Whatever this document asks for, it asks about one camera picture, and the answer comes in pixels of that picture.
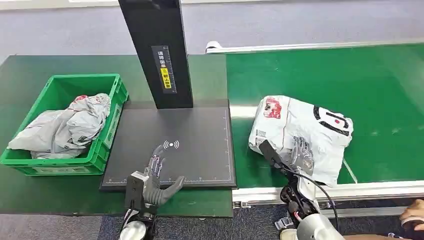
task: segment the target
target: gray carpet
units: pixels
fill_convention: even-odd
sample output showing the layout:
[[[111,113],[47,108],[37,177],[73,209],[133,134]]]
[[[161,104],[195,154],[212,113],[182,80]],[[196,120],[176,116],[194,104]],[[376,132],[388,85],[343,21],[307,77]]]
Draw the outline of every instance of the gray carpet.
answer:
[[[233,218],[159,217],[155,240],[278,240],[282,205],[234,209]],[[118,240],[122,216],[0,215],[1,240]],[[401,233],[397,216],[342,218],[343,235]]]
[[[286,212],[282,205],[256,206],[234,210],[233,218],[177,218],[157,220],[156,240],[278,240],[274,222]],[[98,240],[117,240],[122,217],[104,216]],[[343,218],[339,220],[343,235],[401,233],[397,216]]]
[[[0,239],[96,240],[101,223],[101,216],[0,214]]]

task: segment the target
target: black cable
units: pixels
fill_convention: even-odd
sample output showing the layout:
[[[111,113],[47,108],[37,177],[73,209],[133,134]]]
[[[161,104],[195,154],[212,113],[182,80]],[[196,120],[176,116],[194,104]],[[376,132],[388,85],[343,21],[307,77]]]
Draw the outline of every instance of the black cable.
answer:
[[[324,190],[324,188],[322,186],[320,186],[316,181],[312,180],[311,178],[302,175],[300,173],[294,172],[288,168],[285,168],[283,166],[281,166],[282,169],[284,169],[285,171],[292,173],[296,176],[302,177],[304,179],[307,179],[308,181],[310,181],[311,183],[315,184],[319,189],[321,189],[321,191],[325,194],[325,196],[328,198],[328,200],[330,201],[330,205],[332,207],[332,210],[334,211],[334,218],[335,218],[335,230],[338,232],[339,231],[339,217],[337,216],[337,210],[336,210],[336,206],[334,205],[333,200],[331,199],[331,197],[329,196],[329,194]]]

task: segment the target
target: green table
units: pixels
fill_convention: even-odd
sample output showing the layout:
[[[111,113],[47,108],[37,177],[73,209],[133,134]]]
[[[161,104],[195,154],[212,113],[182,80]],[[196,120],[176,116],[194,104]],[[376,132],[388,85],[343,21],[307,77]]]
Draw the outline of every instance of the green table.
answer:
[[[225,56],[189,59],[194,101],[227,97]],[[0,66],[0,149],[12,139],[51,75],[119,73],[134,101],[152,101],[137,56],[10,56]],[[29,177],[0,165],[0,213],[122,214],[123,193],[99,192],[102,176]],[[162,216],[233,215],[230,189],[182,190]]]

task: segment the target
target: green plastic crate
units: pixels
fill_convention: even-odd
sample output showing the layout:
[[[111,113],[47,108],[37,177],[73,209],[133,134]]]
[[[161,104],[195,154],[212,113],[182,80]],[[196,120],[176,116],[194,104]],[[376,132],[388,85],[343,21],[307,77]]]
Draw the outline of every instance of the green plastic crate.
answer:
[[[6,149],[0,164],[14,168],[27,176],[48,175],[101,175],[112,147],[122,107],[128,91],[119,74],[54,75],[42,89],[15,136],[46,110],[63,110],[80,95],[94,96],[109,93],[110,114],[106,123],[90,146],[89,151],[76,158],[32,159],[27,150]]]

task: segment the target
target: wire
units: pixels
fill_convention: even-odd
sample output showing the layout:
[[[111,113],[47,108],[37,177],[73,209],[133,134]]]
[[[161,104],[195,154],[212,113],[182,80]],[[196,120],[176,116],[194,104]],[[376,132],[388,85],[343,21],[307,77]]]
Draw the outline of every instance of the wire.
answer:
[[[294,217],[299,221],[299,222],[302,222],[302,218],[299,216],[299,212],[298,211],[295,211],[294,213]]]
[[[328,198],[328,200],[330,201],[330,205],[331,205],[331,208],[332,208],[332,210],[334,211],[334,218],[335,218],[335,230],[338,232],[339,231],[339,217],[337,216],[337,210],[336,210],[336,206],[334,205],[334,202],[333,202],[333,200],[331,199],[331,197],[329,196],[329,194],[324,190],[324,188],[322,187],[322,186],[320,186],[316,181],[314,181],[314,180],[312,180],[311,178],[309,178],[309,177],[307,177],[307,176],[305,176],[305,175],[302,175],[302,174],[300,174],[300,173],[297,173],[297,172],[295,172],[295,171],[292,171],[292,170],[290,170],[290,169],[288,169],[288,168],[286,168],[286,167],[284,167],[284,166],[282,166],[282,168],[285,170],[285,171],[287,171],[287,172],[289,172],[289,173],[292,173],[293,175],[296,175],[296,176],[299,176],[299,177],[302,177],[302,178],[304,178],[304,179],[306,179],[306,180],[308,180],[308,181],[310,181],[311,183],[313,183],[313,184],[315,184],[315,186],[317,186],[324,194],[325,194],[325,196]]]

